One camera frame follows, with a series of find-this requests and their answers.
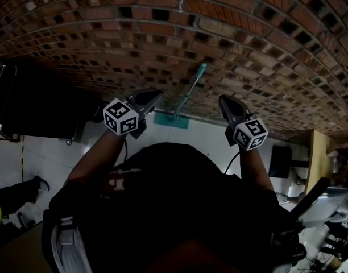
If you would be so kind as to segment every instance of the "black cable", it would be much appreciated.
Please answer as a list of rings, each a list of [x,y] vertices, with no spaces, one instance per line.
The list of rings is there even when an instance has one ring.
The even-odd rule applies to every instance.
[[[123,159],[123,162],[126,162],[126,160],[127,160],[127,141],[126,141],[126,139],[123,141],[123,144],[125,145],[125,158]]]
[[[237,157],[239,154],[240,154],[240,152],[238,152],[238,153],[232,158],[231,162],[229,163],[229,166],[227,167],[227,169],[226,169],[226,171],[225,171],[225,174],[226,174],[227,171],[229,170],[229,168],[230,168],[230,166],[231,166],[233,160],[236,159],[236,157]]]

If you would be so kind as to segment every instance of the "person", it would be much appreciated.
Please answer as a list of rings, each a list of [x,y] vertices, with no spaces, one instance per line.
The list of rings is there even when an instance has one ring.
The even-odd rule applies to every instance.
[[[38,190],[50,190],[49,184],[35,176],[33,179],[0,189],[0,221],[2,217],[17,212],[25,203],[35,203]]]
[[[279,203],[256,149],[240,151],[241,179],[187,144],[114,167],[125,137],[105,132],[51,200],[43,254],[54,272],[51,231],[71,215],[92,272],[266,272]]]

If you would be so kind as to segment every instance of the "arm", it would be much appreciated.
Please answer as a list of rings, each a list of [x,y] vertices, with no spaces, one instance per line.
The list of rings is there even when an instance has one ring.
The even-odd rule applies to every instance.
[[[68,180],[84,181],[97,173],[109,172],[121,152],[126,135],[117,136],[106,131],[80,159],[69,174]]]
[[[260,190],[274,191],[270,177],[267,175],[256,148],[250,151],[240,148],[240,165],[243,181],[256,185]]]

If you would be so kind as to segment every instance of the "wooden board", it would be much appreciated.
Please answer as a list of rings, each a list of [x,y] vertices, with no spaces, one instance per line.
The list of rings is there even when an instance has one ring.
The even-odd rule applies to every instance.
[[[321,177],[331,178],[333,160],[327,154],[334,151],[335,141],[327,135],[314,130],[310,146],[308,178],[305,185],[307,194]]]

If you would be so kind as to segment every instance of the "black shirt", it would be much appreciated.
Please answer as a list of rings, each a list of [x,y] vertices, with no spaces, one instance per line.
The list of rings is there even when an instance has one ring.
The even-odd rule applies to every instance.
[[[270,241],[278,206],[273,191],[222,174],[195,148],[160,143],[89,185],[68,183],[49,210],[51,219],[74,216],[93,272],[143,272],[188,239],[248,268]]]

